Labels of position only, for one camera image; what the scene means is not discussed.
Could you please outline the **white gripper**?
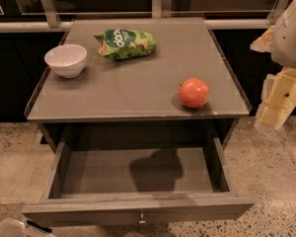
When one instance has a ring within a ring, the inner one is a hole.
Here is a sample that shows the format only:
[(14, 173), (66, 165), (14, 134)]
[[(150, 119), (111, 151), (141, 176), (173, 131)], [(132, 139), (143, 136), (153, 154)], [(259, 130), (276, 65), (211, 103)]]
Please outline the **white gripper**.
[(250, 49), (271, 52), (271, 59), (285, 66), (276, 75), (266, 75), (255, 121), (258, 131), (279, 130), (296, 108), (296, 0)]

